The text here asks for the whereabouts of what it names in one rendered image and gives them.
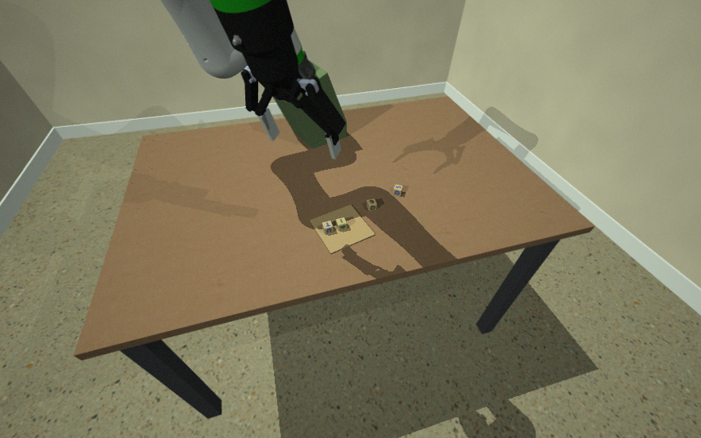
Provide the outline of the tan mat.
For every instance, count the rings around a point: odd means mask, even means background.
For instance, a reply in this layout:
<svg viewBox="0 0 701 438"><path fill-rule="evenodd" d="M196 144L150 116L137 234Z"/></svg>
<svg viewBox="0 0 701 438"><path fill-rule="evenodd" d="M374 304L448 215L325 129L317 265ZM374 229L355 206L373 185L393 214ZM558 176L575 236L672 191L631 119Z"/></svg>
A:
<svg viewBox="0 0 701 438"><path fill-rule="evenodd" d="M338 231L336 219L345 218L347 229ZM322 222L331 221L333 232L325 234L322 228ZM334 210L333 212L324 214L310 220L315 231L322 239L324 245L329 250L330 254L338 252L341 249L347 248L353 244L361 242L375 233L369 228L362 217L352 207L352 205Z"/></svg>

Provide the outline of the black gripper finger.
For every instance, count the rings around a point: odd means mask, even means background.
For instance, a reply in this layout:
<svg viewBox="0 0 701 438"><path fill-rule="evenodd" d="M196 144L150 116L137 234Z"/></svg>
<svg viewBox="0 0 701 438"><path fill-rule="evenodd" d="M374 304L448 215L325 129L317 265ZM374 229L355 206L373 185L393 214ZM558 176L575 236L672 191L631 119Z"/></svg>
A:
<svg viewBox="0 0 701 438"><path fill-rule="evenodd" d="M322 89L318 77L313 76L312 79L297 79L297 81L302 88L302 97L300 100L285 86L279 88L279 93L287 98L296 108L302 109L326 132L325 138L329 146L331 157L332 159L336 159L341 150L338 135L344 128L345 121Z"/></svg>
<svg viewBox="0 0 701 438"><path fill-rule="evenodd" d="M269 139L274 141L279 135L280 131L275 123L270 109L267 108L272 99L272 91L274 90L274 86L271 83L267 84L258 104L258 81L256 81L256 79L252 76L248 65L241 72L241 75L245 82L245 107L247 111L254 111L255 114L259 116L260 122L262 123Z"/></svg>

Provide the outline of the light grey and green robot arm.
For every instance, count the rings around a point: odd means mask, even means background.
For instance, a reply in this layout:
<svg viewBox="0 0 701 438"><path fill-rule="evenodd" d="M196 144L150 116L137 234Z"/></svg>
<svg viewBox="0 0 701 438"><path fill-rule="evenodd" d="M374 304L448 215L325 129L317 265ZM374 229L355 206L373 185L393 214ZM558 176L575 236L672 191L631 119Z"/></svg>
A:
<svg viewBox="0 0 701 438"><path fill-rule="evenodd" d="M295 31L287 0L160 0L204 71L228 79L247 67L242 53L262 54L290 37L303 79L314 65ZM219 19L218 19L219 18ZM219 21L220 20L220 21Z"/></svg>

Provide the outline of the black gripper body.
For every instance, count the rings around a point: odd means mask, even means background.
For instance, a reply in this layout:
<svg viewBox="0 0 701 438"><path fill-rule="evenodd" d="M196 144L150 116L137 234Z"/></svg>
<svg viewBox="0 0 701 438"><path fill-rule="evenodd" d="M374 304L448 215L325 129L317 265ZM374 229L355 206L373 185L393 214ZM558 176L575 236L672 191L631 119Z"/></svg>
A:
<svg viewBox="0 0 701 438"><path fill-rule="evenodd" d="M297 79L302 79L302 76L299 74L298 57L291 36L283 45L270 52L242 54L252 76L260 80L258 82L264 88L268 83L274 86L273 97L290 102L278 92L281 86L285 86L296 98L299 96L302 89Z"/></svg>

